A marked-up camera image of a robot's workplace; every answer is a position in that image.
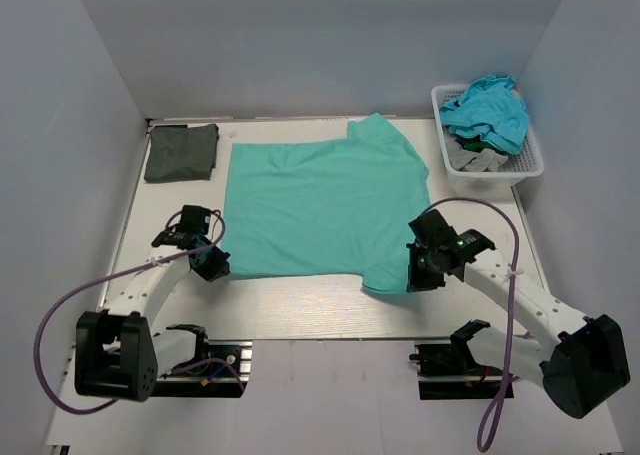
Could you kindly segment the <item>teal t shirt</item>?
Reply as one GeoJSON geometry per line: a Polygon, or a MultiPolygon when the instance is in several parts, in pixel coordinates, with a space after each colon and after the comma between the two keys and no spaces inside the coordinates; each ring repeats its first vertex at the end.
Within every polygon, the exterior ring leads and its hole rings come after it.
{"type": "Polygon", "coordinates": [[[234,144],[222,248],[242,278],[358,275],[369,292],[408,284],[409,222],[430,203],[429,170],[373,114],[341,139],[234,144]]]}

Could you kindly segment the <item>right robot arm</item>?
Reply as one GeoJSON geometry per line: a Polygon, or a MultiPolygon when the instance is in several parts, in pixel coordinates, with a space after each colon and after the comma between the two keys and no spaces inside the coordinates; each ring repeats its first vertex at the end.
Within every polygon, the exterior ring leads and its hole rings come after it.
{"type": "Polygon", "coordinates": [[[490,323],[475,319],[454,331],[440,358],[413,355],[437,372],[472,374],[488,366],[541,387],[565,414],[581,419],[630,381],[619,324],[607,315],[593,318],[574,309],[522,272],[497,250],[465,254],[444,246],[409,246],[409,286],[440,288],[448,275],[481,292],[530,334],[509,338],[490,323]]]}

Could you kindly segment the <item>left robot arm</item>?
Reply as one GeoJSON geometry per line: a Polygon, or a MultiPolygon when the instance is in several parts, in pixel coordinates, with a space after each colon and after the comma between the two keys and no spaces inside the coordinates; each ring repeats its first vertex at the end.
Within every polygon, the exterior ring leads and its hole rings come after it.
{"type": "Polygon", "coordinates": [[[83,313],[76,324],[74,387],[78,394],[143,402],[156,381],[175,368],[199,374],[211,362],[206,330],[174,324],[154,334],[154,320],[187,276],[207,282],[229,274],[230,254],[214,246],[188,255],[168,245],[153,248],[150,268],[137,269],[124,291],[99,312],[83,313]]]}

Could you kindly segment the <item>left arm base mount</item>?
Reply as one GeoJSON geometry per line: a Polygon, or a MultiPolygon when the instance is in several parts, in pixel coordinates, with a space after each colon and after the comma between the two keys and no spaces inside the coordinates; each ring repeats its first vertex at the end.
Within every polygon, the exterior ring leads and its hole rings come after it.
{"type": "Polygon", "coordinates": [[[162,375],[154,398],[237,399],[248,387],[253,343],[207,341],[201,363],[180,373],[162,375]]]}

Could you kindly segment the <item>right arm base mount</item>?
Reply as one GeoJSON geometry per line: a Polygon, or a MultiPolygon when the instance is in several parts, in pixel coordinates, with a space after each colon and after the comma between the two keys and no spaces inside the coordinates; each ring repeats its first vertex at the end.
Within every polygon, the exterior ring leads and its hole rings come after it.
{"type": "Polygon", "coordinates": [[[422,401],[490,400],[500,389],[499,369],[465,367],[450,343],[418,343],[409,361],[417,369],[422,401]]]}

